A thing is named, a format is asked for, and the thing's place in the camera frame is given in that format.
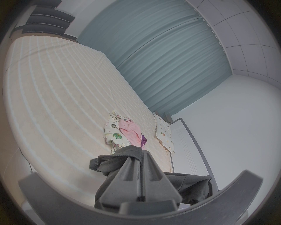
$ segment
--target pink fabric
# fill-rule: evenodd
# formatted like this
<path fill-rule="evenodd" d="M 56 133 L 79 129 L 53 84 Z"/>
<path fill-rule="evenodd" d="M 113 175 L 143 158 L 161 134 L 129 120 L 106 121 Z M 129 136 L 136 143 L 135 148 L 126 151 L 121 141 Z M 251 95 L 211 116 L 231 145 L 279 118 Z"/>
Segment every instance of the pink fabric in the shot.
<path fill-rule="evenodd" d="M 119 130 L 131 142 L 132 145 L 141 147 L 141 128 L 132 120 L 121 119 L 119 121 Z"/>

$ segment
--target curtain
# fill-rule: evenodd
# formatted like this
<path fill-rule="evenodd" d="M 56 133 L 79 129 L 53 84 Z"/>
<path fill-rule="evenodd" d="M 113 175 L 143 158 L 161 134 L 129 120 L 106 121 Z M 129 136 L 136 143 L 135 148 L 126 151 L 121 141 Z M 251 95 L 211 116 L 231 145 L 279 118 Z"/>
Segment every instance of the curtain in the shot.
<path fill-rule="evenodd" d="M 103 52 L 160 114 L 179 112 L 232 74 L 211 28 L 183 0 L 117 0 L 77 40 Z"/>

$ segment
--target black cloth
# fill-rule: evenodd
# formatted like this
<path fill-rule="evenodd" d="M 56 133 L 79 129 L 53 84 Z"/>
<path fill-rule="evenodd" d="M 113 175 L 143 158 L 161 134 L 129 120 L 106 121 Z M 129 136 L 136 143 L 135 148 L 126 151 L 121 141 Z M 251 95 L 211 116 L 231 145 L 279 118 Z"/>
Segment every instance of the black cloth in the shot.
<path fill-rule="evenodd" d="M 142 164 L 142 149 L 130 145 L 117 150 L 114 155 L 101 155 L 90 161 L 91 170 L 102 172 L 107 176 L 95 195 L 95 201 L 104 193 L 128 157 L 135 158 Z M 182 203 L 193 205 L 212 195 L 211 176 L 168 172 L 164 174 L 182 196 Z"/>

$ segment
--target bed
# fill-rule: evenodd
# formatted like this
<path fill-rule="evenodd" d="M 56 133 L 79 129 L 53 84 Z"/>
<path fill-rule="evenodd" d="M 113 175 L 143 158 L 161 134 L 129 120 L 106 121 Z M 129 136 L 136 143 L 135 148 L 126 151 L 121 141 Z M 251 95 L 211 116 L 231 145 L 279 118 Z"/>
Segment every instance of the bed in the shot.
<path fill-rule="evenodd" d="M 102 52 L 58 37 L 20 37 L 6 57 L 3 97 L 23 155 L 77 201 L 93 206 L 105 179 L 89 162 L 110 154 L 103 126 L 112 110 L 139 124 L 146 149 L 163 171 L 173 171 L 153 113 Z"/>

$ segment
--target beige bed sheet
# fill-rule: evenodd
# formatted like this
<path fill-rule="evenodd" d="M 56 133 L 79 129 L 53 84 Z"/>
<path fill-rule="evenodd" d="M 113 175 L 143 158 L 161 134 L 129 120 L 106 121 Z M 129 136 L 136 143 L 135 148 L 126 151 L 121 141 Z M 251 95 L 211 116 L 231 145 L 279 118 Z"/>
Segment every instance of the beige bed sheet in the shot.
<path fill-rule="evenodd" d="M 163 171 L 172 171 L 153 114 L 102 52 L 58 37 L 20 37 L 6 57 L 3 96 L 24 156 L 77 201 L 94 205 L 105 179 L 89 162 L 110 154 L 103 126 L 114 109 L 139 124 L 146 149 Z"/>

